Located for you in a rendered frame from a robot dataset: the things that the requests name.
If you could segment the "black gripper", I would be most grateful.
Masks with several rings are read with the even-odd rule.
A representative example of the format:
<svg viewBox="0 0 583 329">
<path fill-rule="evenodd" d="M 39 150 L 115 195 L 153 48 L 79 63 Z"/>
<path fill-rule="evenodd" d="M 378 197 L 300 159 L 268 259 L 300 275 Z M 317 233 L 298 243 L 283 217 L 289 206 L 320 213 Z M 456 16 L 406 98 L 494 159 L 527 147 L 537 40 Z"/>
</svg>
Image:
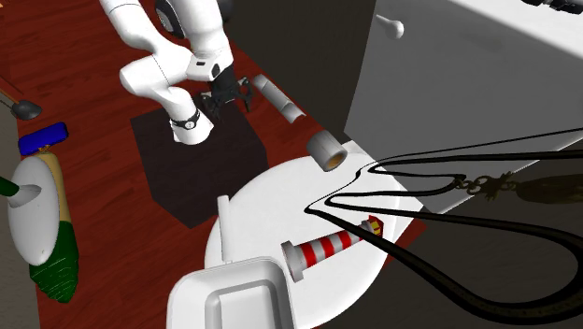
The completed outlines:
<svg viewBox="0 0 583 329">
<path fill-rule="evenodd" d="M 211 83 L 211 92 L 200 93 L 202 105 L 216 120 L 220 121 L 222 102 L 230 102 L 235 98 L 243 101 L 245 109 L 250 112 L 253 91 L 247 77 L 237 80 L 234 66 L 227 66 Z"/>
</svg>

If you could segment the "grey tube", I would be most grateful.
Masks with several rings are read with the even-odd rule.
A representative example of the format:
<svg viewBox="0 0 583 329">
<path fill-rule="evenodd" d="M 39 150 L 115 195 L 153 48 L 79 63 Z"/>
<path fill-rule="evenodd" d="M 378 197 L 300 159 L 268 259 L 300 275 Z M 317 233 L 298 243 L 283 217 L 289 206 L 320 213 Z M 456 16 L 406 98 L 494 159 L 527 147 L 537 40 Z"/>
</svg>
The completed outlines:
<svg viewBox="0 0 583 329">
<path fill-rule="evenodd" d="M 296 106 L 293 101 L 265 75 L 260 74 L 254 77 L 252 84 L 289 123 L 294 123 L 298 118 L 306 116 L 304 111 Z"/>
</svg>

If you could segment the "dark robot stand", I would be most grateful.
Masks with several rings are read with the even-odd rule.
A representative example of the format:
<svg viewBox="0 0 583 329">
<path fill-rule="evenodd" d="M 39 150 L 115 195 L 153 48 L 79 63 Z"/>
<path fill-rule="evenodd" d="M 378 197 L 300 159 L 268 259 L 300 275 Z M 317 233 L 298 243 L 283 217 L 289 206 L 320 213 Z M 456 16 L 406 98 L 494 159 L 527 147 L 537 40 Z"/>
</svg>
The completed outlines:
<svg viewBox="0 0 583 329">
<path fill-rule="evenodd" d="M 218 213 L 219 196 L 233 196 L 269 168 L 263 142 L 235 102 L 220 109 L 220 120 L 198 145 L 173 139 L 162 108 L 131 125 L 152 199 L 189 228 Z"/>
</svg>

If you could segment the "grey paper roll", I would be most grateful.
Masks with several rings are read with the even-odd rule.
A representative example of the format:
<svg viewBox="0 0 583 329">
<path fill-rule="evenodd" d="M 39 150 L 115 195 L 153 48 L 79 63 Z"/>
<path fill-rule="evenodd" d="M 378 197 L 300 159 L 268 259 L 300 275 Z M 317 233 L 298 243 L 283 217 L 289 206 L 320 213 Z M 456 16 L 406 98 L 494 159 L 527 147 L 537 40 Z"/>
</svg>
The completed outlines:
<svg viewBox="0 0 583 329">
<path fill-rule="evenodd" d="M 327 130 L 314 134 L 306 150 L 324 172 L 335 170 L 348 156 L 347 150 Z"/>
</svg>

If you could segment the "white round disc with cone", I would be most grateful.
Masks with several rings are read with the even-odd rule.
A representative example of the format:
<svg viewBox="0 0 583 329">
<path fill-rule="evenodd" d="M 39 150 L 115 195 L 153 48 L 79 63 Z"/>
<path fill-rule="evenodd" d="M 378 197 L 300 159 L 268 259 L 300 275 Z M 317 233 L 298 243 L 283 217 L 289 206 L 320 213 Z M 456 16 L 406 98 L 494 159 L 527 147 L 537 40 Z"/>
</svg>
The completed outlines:
<svg viewBox="0 0 583 329">
<path fill-rule="evenodd" d="M 58 193 L 50 168 L 37 157 L 25 158 L 7 184 L 4 195 L 15 247 L 29 265 L 42 265 L 55 247 L 59 229 Z"/>
</svg>

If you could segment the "red white striped lighthouse figure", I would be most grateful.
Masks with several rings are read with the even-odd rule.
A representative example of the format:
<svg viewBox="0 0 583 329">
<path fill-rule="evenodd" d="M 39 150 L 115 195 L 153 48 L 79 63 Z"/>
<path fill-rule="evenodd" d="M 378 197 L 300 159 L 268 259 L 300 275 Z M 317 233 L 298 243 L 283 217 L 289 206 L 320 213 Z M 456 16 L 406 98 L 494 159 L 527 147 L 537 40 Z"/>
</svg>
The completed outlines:
<svg viewBox="0 0 583 329">
<path fill-rule="evenodd" d="M 304 272 L 308 268 L 361 241 L 363 239 L 360 236 L 348 230 L 341 230 L 298 245 L 284 241 L 279 246 L 290 280 L 297 285 L 304 279 Z M 358 247 L 355 252 L 350 251 L 347 257 L 342 256 L 342 259 L 346 262 L 329 262 L 323 270 L 316 270 L 315 273 L 326 275 L 333 282 L 349 282 L 356 279 L 359 282 L 363 280 L 371 283 L 384 267 L 387 254 L 380 250 L 373 251 L 371 247 Z"/>
</svg>

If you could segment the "blue block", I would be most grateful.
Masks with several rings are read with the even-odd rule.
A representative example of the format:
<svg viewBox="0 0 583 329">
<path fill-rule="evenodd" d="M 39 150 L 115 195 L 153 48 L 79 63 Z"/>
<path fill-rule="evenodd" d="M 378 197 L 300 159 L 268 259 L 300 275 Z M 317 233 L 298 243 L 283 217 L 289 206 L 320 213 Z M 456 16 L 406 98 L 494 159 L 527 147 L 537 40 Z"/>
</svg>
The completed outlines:
<svg viewBox="0 0 583 329">
<path fill-rule="evenodd" d="M 35 154 L 40 149 L 65 141 L 68 137 L 69 133 L 66 124 L 64 122 L 56 122 L 31 134 L 20 137 L 18 140 L 20 155 L 28 156 Z"/>
</svg>

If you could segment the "grey cabinet with knob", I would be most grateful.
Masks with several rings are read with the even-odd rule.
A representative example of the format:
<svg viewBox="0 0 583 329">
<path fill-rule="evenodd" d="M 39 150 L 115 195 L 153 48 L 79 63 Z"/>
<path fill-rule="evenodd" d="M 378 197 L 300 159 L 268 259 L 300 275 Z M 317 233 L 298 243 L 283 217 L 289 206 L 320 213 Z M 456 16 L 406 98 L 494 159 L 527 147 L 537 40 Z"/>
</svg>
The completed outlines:
<svg viewBox="0 0 583 329">
<path fill-rule="evenodd" d="M 345 131 L 375 159 L 568 147 L 583 139 L 583 13 L 377 0 Z"/>
</svg>

